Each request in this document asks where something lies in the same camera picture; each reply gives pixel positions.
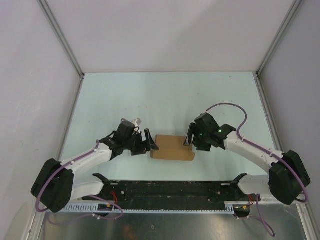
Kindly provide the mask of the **brown cardboard box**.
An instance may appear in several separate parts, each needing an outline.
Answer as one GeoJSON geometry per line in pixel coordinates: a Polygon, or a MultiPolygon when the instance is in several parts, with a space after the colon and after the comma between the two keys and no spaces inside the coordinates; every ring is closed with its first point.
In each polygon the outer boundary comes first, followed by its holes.
{"type": "Polygon", "coordinates": [[[157,134],[155,144],[159,150],[152,150],[150,157],[156,160],[191,162],[195,159],[195,153],[191,145],[184,145],[185,140],[185,136],[157,134]]]}

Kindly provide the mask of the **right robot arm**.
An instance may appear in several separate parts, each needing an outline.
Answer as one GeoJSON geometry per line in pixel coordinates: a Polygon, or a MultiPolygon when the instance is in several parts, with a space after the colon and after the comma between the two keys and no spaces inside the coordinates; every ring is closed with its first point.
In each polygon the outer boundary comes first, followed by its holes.
{"type": "Polygon", "coordinates": [[[233,185],[230,194],[237,201],[242,201],[250,194],[261,194],[263,186],[267,186],[267,194],[273,195],[285,205],[291,205],[300,194],[306,193],[306,187],[311,182],[298,153],[265,149],[245,139],[235,127],[218,125],[207,112],[190,123],[184,145],[194,145],[198,151],[209,152],[211,147],[215,147],[233,152],[268,174],[268,181],[264,181],[263,176],[257,179],[246,176],[233,185]]]}

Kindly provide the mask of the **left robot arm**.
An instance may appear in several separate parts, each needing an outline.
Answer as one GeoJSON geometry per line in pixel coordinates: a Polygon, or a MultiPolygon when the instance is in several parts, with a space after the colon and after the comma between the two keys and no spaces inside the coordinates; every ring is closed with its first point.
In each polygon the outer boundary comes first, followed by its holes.
{"type": "Polygon", "coordinates": [[[62,161],[51,158],[44,163],[30,191],[36,198],[35,209],[39,213],[57,213],[70,201],[79,198],[96,196],[105,200],[111,193],[106,184],[108,180],[100,173],[94,173],[88,180],[82,175],[124,151],[137,156],[157,150],[159,147],[149,129],[141,131],[138,123],[123,120],[117,130],[98,139],[87,152],[62,161]]]}

